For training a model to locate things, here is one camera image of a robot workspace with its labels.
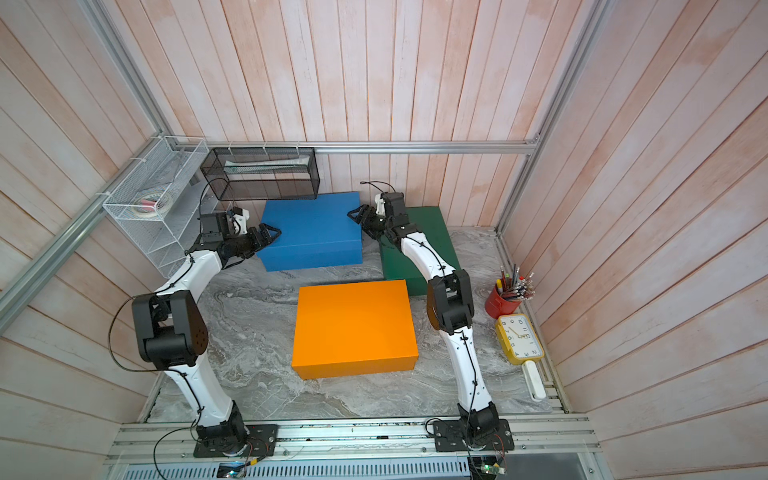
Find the blue shoebox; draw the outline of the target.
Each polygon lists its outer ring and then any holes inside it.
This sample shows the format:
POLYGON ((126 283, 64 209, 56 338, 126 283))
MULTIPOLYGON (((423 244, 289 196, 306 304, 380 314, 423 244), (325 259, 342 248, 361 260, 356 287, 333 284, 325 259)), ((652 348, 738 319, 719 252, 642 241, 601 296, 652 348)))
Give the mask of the blue shoebox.
POLYGON ((361 264, 361 228, 348 217, 360 205, 358 192, 269 200, 261 220, 281 235, 257 256, 269 272, 361 264))

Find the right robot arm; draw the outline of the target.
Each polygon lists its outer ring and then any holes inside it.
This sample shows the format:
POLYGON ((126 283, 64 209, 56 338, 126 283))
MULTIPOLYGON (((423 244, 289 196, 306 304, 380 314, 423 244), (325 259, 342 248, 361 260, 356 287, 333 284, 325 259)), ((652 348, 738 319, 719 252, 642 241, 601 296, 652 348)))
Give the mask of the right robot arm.
POLYGON ((500 418, 474 346, 475 308, 469 274, 443 259, 410 220, 401 192, 381 192, 373 206, 361 205, 347 216, 370 238, 388 239, 426 280, 428 318, 449 351, 457 380, 462 437, 471 446, 489 441, 498 433, 500 418))

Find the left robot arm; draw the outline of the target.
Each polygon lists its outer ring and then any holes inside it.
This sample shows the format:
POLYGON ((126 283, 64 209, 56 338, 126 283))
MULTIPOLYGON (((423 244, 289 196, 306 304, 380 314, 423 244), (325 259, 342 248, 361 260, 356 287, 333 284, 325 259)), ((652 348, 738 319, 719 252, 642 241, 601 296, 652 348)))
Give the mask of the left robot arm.
POLYGON ((249 432, 213 372, 209 331, 197 300, 220 271, 251 258, 282 234, 264 223, 248 226, 248 219, 240 208, 201 215, 201 232, 181 267, 163 287, 134 298, 131 305, 141 358, 169 376, 194 409, 194 429, 204 451, 224 456, 241 454, 249 432))

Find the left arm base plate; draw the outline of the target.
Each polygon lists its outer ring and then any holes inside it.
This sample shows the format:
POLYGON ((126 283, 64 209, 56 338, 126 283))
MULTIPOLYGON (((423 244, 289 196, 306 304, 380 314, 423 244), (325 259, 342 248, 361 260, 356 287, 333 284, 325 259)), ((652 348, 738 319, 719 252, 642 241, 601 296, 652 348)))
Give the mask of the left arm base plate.
POLYGON ((264 458, 275 452, 279 426, 250 424, 197 427, 195 458, 249 456, 264 458))

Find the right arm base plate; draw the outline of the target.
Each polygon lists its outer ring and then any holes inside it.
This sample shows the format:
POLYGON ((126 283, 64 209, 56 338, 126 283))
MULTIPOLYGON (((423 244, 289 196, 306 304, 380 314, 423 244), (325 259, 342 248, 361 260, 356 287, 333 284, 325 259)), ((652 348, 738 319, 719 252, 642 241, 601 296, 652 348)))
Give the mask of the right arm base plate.
POLYGON ((507 420, 499 420, 488 431, 471 431, 461 420, 430 418, 425 432, 434 440, 438 452, 489 451, 507 453, 515 449, 507 420))

